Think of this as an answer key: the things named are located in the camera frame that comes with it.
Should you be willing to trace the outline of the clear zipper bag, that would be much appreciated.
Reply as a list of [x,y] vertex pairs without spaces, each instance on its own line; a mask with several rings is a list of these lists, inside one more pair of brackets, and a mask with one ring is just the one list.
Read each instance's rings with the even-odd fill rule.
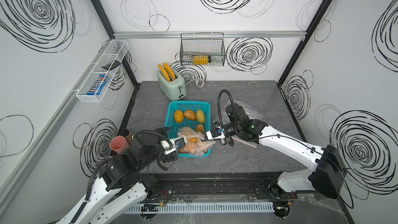
[[206,141],[202,132],[195,132],[190,127],[180,128],[177,132],[178,138],[184,138],[186,145],[180,149],[181,153],[202,157],[215,145],[215,141]]

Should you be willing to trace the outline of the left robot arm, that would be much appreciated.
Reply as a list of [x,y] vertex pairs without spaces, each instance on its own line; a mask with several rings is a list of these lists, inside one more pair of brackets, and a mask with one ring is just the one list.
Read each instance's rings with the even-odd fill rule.
[[136,132],[128,149],[98,165],[89,179],[86,194],[58,222],[109,224],[134,204],[155,197],[159,192],[157,180],[141,171],[153,162],[167,171],[163,162],[174,163],[187,141],[185,136],[170,140],[152,130]]

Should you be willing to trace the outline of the potato right edge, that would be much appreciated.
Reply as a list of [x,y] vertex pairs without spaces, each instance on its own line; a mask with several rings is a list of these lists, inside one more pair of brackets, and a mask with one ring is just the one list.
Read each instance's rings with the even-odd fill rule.
[[206,133],[203,124],[198,124],[195,130],[196,130],[196,132],[200,132],[200,133],[202,133],[202,134],[204,134],[204,135],[205,135],[205,133]]

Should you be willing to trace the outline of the greenish potato top right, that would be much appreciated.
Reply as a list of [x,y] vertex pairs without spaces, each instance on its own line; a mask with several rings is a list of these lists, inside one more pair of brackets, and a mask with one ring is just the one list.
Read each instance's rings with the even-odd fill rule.
[[199,123],[203,124],[206,121],[205,113],[202,110],[197,110],[196,117]]

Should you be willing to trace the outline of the potato bottom middle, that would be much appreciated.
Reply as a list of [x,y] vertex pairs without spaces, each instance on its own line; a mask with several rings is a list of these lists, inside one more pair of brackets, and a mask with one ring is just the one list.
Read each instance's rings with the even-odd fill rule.
[[191,121],[196,121],[196,119],[197,119],[196,113],[192,110],[184,111],[183,115],[185,118],[187,118],[188,120],[191,120]]

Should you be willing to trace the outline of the teal plastic basket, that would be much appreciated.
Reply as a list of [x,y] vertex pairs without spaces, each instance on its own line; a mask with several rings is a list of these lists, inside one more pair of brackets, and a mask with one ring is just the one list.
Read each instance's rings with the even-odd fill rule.
[[[167,117],[166,117],[166,121],[165,121],[165,126],[170,128],[170,130],[168,130],[166,132],[167,136],[169,137],[169,139],[175,139],[178,138],[177,137],[177,132],[180,128],[183,127],[190,127],[191,129],[193,129],[194,131],[196,131],[196,127],[198,124],[201,124],[198,122],[198,120],[196,121],[191,121],[188,120],[187,118],[184,118],[184,121],[182,123],[177,123],[174,120],[174,112],[176,110],[181,110],[183,113],[186,110],[192,110],[195,113],[197,112],[197,110],[202,110],[205,113],[205,117],[206,117],[206,121],[205,123],[203,123],[205,131],[210,131],[211,129],[211,109],[210,109],[210,104],[208,102],[203,102],[203,101],[172,101],[169,104],[169,108],[168,108],[168,112],[167,112]],[[210,155],[211,149],[210,151],[204,155],[204,157],[207,157]],[[198,158],[192,155],[188,155],[188,154],[184,154],[184,153],[180,153],[179,154],[180,157],[191,157],[191,158]]]

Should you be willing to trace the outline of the brown jar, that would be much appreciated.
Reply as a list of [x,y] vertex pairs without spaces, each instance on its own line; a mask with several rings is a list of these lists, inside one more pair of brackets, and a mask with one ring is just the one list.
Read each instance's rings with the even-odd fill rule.
[[131,145],[132,142],[133,142],[133,135],[130,133],[130,131],[127,130],[127,129],[125,129],[125,130],[124,130],[123,136],[125,137],[127,143],[128,143],[129,145]]

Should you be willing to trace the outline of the pink cup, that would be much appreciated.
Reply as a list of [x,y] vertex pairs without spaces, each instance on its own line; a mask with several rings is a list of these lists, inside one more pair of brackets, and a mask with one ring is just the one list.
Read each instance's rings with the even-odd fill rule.
[[117,136],[110,142],[110,148],[116,154],[121,154],[123,151],[130,147],[129,143],[123,136]]

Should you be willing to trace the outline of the mint green toaster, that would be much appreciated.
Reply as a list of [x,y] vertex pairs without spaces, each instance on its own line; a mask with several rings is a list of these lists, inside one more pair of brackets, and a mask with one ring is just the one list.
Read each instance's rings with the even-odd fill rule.
[[176,79],[168,81],[160,70],[157,71],[160,89],[172,101],[182,100],[187,96],[186,82],[184,78],[172,68]]

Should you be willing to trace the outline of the yellow bottle in basket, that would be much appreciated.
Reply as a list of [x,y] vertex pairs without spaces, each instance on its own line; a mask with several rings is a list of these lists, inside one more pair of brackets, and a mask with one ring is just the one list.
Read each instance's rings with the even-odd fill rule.
[[193,64],[194,65],[206,65],[211,63],[211,56],[209,55],[194,55]]

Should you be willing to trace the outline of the toast slice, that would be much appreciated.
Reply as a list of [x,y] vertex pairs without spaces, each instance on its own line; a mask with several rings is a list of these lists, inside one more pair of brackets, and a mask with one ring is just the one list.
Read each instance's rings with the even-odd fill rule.
[[161,66],[161,65],[158,65],[158,68],[159,68],[159,71],[160,71],[161,75],[165,78],[165,80],[167,82],[170,82],[171,79],[170,79],[167,71],[165,70],[165,68],[163,66]]
[[170,80],[171,80],[171,81],[175,80],[177,77],[176,77],[176,75],[174,74],[174,71],[172,70],[172,68],[171,68],[167,63],[163,63],[163,65],[164,65],[164,69],[165,69],[165,71],[167,72],[167,74],[168,74]]

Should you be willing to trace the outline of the left toast slice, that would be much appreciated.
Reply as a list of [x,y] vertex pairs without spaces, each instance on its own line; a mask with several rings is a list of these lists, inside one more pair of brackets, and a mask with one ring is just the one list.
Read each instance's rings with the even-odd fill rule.
[[159,68],[159,71],[160,71],[161,75],[165,78],[165,80],[167,82],[170,82],[171,79],[170,79],[167,71],[165,70],[165,68],[163,66],[161,66],[161,65],[158,65],[158,68]]

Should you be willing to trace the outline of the blue candy packet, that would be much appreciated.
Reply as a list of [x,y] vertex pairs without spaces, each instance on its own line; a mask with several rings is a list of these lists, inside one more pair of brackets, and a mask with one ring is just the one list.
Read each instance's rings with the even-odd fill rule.
[[103,87],[108,83],[109,77],[106,75],[99,75],[93,86],[87,92],[87,95],[99,95]]

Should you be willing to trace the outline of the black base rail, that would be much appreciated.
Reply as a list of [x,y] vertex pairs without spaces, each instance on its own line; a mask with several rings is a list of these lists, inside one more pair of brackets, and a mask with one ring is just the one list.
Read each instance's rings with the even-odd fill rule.
[[155,173],[159,189],[171,198],[185,196],[246,195],[259,200],[292,199],[308,190],[283,191],[277,185],[281,172],[249,173]]

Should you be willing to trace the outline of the aluminium wall rail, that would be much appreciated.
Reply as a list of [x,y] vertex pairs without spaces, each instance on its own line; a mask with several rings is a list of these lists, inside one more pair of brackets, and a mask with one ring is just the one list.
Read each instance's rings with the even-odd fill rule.
[[167,32],[116,32],[118,39],[166,39],[166,38],[305,38],[305,31],[167,31]]

